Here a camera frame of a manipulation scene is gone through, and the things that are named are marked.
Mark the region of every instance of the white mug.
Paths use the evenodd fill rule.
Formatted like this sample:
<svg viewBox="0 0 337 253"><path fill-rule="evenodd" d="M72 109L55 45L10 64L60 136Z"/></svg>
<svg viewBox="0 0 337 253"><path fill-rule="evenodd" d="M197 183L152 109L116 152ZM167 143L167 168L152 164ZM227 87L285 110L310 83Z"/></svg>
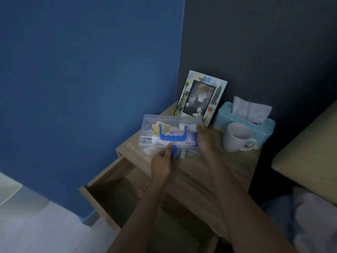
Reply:
<svg viewBox="0 0 337 253"><path fill-rule="evenodd" d="M245 146L250 141L253 141L254 144L249 147ZM256 145L256 140L252 138L252 132L246 125L233 122L228 125L225 131L222 145L228 152L248 151Z"/></svg>

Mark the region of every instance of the wooden tabletop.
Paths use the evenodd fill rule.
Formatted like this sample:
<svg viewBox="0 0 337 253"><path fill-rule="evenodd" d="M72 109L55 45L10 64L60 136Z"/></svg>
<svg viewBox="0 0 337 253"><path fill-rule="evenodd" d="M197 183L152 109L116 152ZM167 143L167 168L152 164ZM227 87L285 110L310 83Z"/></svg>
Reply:
<svg viewBox="0 0 337 253"><path fill-rule="evenodd" d="M173 115L177 102L161 115ZM229 153L222 147L223 134L212 128L217 151L234 177L248 191L260 150L238 151ZM131 163L151 177L152 156L141 152L138 146L140 131L131 136L117 149ZM166 184L165 191L188 208L197 217L208 224L219 236L228 239L227 229L221 216L220 207L210 181L207 165L202 157L198 160L176 160L175 168Z"/></svg>

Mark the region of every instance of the beige headboard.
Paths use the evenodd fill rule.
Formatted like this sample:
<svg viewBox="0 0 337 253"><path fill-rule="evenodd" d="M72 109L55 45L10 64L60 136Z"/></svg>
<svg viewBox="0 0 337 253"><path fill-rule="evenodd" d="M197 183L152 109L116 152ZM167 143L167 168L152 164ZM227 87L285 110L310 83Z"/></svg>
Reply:
<svg viewBox="0 0 337 253"><path fill-rule="evenodd" d="M337 101L275 156L272 168L337 204Z"/></svg>

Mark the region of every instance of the white tissue paper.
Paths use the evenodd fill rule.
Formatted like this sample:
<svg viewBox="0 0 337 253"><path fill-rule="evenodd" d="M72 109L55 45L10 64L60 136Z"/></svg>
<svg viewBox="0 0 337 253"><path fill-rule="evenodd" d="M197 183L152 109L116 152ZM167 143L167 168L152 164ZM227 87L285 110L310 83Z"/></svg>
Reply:
<svg viewBox="0 0 337 253"><path fill-rule="evenodd" d="M233 114L246 119L247 121L254 122L257 125L263 123L271 110L271 106L244 101L236 96L233 100Z"/></svg>

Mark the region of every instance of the person's left hand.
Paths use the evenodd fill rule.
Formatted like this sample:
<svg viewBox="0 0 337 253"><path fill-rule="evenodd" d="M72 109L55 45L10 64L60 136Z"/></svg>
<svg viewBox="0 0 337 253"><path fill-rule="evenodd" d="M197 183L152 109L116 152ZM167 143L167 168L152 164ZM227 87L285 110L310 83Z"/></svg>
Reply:
<svg viewBox="0 0 337 253"><path fill-rule="evenodd" d="M171 152L172 144L169 143L165 150L157 153L151 161L151 182L158 185L164 186L171 173Z"/></svg>

